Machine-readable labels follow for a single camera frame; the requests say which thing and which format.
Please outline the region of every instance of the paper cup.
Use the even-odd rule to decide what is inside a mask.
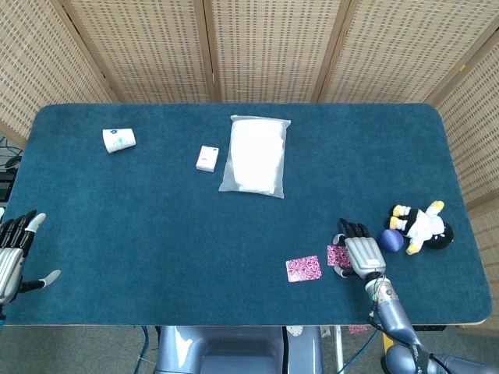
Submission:
[[[102,130],[104,145],[109,153],[135,146],[135,136],[132,129]]]

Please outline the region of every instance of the yellow plush toy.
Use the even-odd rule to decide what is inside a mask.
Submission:
[[[393,208],[390,229],[399,230],[410,239],[407,254],[419,252],[423,244],[433,249],[443,249],[454,240],[451,226],[438,216],[442,209],[443,201],[433,201],[425,212],[403,205]]]

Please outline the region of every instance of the white bag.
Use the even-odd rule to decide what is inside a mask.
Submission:
[[[286,129],[291,121],[232,115],[231,143],[219,191],[254,192],[284,199]]]

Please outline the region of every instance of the small box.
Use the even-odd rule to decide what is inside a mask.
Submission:
[[[202,146],[200,156],[196,162],[196,169],[213,173],[217,164],[218,148],[213,146]]]

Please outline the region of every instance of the robotic hand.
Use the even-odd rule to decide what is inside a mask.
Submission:
[[[61,273],[61,270],[54,270],[45,278],[23,282],[24,260],[44,219],[45,213],[37,215],[37,211],[32,210],[0,226],[0,325],[5,322],[3,307],[13,302],[18,293],[47,287]]]
[[[499,370],[450,355],[433,355],[419,340],[391,282],[385,276],[386,263],[376,241],[362,224],[341,219],[345,234],[338,234],[333,245],[345,247],[352,268],[335,267],[341,277],[358,275],[373,301],[367,322],[381,330],[395,345],[384,358],[385,372],[391,374],[499,374]],[[378,316],[380,325],[374,322]]]

